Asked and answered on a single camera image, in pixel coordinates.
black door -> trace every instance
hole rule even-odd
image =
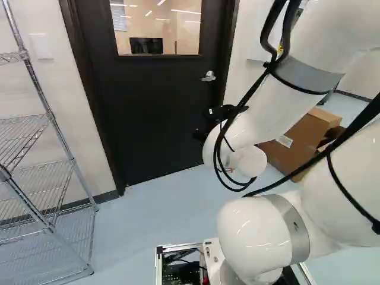
[[[102,108],[103,132],[125,185],[202,163],[192,134],[206,127],[202,111],[221,101],[226,5],[75,0],[96,82],[89,101]]]

office ceiling light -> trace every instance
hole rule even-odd
[[[192,11],[185,11],[185,10],[177,10],[177,9],[172,9],[173,12],[181,12],[181,13],[189,13],[189,14],[196,14],[196,15],[201,15],[202,13],[199,12],[192,12]]]

light switch plate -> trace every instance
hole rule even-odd
[[[32,33],[29,34],[33,50],[38,59],[53,59],[53,53],[50,48],[48,34]]]

metal wire shelving unit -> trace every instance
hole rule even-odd
[[[24,62],[45,113],[0,119],[0,284],[64,284],[94,272],[98,207],[39,84],[8,0],[2,4],[19,51],[0,54],[0,65]],[[48,125],[67,159],[17,167]],[[89,203],[63,210],[73,174]]]

cardboard box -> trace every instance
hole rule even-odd
[[[315,107],[280,138],[258,147],[266,153],[271,165],[287,175],[343,132],[341,120],[342,117]],[[294,176],[292,181],[300,181],[307,171]]]

